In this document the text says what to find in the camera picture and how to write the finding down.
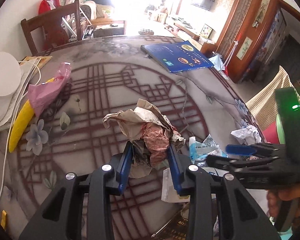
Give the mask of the person's right hand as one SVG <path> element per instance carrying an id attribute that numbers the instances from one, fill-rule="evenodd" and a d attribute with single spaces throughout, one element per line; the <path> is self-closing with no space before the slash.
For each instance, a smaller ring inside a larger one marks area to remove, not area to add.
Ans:
<path id="1" fill-rule="evenodd" d="M 279 214 L 279 201 L 290 201 L 298 199 L 299 205 L 295 214 L 295 217 L 300 217 L 300 184 L 294 185 L 292 187 L 275 191 L 267 192 L 267 201 L 269 215 L 271 217 L 277 217 Z"/>

